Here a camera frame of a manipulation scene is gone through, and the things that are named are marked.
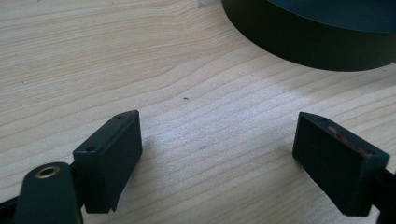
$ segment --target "wood grain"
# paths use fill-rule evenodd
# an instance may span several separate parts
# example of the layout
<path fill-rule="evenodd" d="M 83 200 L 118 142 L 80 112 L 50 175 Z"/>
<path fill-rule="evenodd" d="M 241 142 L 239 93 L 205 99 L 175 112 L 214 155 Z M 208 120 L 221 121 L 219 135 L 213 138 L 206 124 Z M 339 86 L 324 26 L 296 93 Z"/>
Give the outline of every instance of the wood grain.
<path fill-rule="evenodd" d="M 117 212 L 86 223 L 375 223 L 375 208 L 344 217 L 290 152 L 306 111 L 387 151 L 393 172 L 395 73 L 284 61 L 220 1 L 0 0 L 0 201 L 138 109 L 143 157 Z"/>

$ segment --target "black clamp jaw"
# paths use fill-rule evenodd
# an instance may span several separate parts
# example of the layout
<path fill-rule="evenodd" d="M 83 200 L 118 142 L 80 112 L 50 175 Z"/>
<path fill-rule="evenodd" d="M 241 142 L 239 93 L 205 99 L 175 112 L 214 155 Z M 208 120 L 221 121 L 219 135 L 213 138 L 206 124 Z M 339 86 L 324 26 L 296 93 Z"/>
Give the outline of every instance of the black clamp jaw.
<path fill-rule="evenodd" d="M 0 204 L 0 224 L 80 224 L 88 213 L 115 211 L 142 155 L 139 112 L 110 119 L 74 152 L 74 162 L 41 165 L 23 179 L 21 195 Z"/>
<path fill-rule="evenodd" d="M 293 156 L 350 217 L 368 216 L 372 204 L 377 223 L 396 223 L 396 175 L 386 170 L 389 154 L 321 116 L 300 113 Z"/>

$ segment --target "screw hole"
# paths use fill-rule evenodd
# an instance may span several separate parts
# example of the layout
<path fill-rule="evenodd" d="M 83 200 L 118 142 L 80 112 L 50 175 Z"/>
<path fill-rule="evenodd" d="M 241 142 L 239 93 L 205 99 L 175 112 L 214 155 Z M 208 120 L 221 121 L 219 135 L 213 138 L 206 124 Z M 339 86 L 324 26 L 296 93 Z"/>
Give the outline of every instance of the screw hole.
<path fill-rule="evenodd" d="M 61 169 L 58 166 L 49 166 L 41 169 L 39 172 L 35 173 L 35 178 L 45 179 L 53 175 L 56 175 Z"/>
<path fill-rule="evenodd" d="M 85 150 L 86 151 L 95 151 L 96 147 L 87 147 Z"/>

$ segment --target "light wood surface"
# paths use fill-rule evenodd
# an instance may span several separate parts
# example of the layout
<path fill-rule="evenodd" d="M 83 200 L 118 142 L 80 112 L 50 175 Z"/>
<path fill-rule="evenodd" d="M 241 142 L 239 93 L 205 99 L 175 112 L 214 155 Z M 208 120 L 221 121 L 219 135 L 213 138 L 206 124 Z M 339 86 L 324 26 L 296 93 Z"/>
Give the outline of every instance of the light wood surface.
<path fill-rule="evenodd" d="M 144 153 L 119 208 L 85 223 L 375 223 L 344 217 L 291 156 L 300 111 L 393 158 L 396 64 L 284 61 L 219 0 L 0 0 L 0 201 L 28 171 L 138 109 Z"/>

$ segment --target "wooden table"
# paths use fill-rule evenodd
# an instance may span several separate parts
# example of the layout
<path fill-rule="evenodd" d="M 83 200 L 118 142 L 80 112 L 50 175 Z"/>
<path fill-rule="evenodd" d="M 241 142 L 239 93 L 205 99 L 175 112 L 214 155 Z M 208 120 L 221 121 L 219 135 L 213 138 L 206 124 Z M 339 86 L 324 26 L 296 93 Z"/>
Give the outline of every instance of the wooden table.
<path fill-rule="evenodd" d="M 1 0 L 0 201 L 28 171 L 138 109 L 144 152 L 117 212 L 85 223 L 375 223 L 344 217 L 291 156 L 300 111 L 393 158 L 396 64 L 358 73 L 284 61 L 220 0 Z"/>

